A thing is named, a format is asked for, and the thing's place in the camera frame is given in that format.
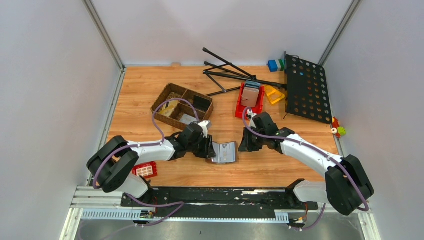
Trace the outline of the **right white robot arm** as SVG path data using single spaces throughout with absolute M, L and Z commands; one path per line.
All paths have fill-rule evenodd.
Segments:
M 305 202 L 330 204 L 348 216 L 355 210 L 368 212 L 368 199 L 375 193 L 361 161 L 354 155 L 340 156 L 304 140 L 293 130 L 278 128 L 267 112 L 243 113 L 243 137 L 239 152 L 258 152 L 263 147 L 292 157 L 320 174 L 323 182 L 299 180 L 285 195 L 286 204 L 298 209 Z

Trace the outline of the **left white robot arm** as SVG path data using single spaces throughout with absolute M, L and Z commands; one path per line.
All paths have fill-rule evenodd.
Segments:
M 93 187 L 104 193 L 117 191 L 131 195 L 140 206 L 149 206 L 153 193 L 143 177 L 132 173 L 133 168 L 148 162 L 177 160 L 187 153 L 201 159 L 214 158 L 210 126 L 209 120 L 192 122 L 183 131 L 157 141 L 135 142 L 126 141 L 121 135 L 113 137 L 86 164 L 93 175 Z

